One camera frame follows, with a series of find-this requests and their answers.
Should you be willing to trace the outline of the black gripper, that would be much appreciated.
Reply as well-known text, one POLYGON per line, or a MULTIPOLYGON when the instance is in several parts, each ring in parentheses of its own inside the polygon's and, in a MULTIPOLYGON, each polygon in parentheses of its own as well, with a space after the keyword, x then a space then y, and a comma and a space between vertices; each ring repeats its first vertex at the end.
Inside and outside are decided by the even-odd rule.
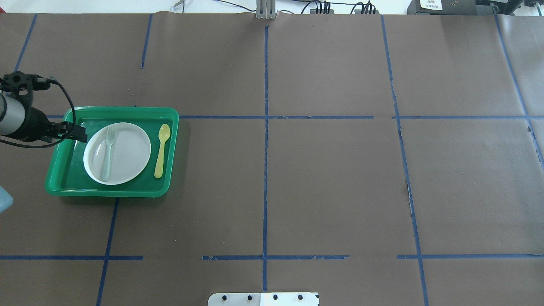
POLYGON ((24 142, 43 141, 52 143, 53 139, 58 140, 62 136, 66 141, 88 142, 86 129, 78 124, 62 122, 62 134, 60 134, 58 130, 60 125, 49 121, 44 112, 34 107, 29 109, 27 118, 28 121, 23 129, 24 142))

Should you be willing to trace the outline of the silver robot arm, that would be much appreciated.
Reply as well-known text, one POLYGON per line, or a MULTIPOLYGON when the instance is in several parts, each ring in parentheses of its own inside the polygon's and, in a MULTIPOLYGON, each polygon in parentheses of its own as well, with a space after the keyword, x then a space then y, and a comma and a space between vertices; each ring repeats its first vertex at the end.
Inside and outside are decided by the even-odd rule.
POLYGON ((1 95, 0 133, 25 143, 53 143, 61 139, 86 143, 88 140, 84 127, 68 121, 51 122, 44 112, 32 106, 25 108, 23 102, 6 95, 1 95))

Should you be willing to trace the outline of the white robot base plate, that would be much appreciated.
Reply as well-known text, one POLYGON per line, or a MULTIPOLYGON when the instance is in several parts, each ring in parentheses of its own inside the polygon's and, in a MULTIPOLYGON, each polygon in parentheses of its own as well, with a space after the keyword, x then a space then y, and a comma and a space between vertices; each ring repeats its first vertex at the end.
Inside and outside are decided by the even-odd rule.
POLYGON ((216 293, 208 306, 319 306, 319 294, 314 292, 244 292, 216 293))

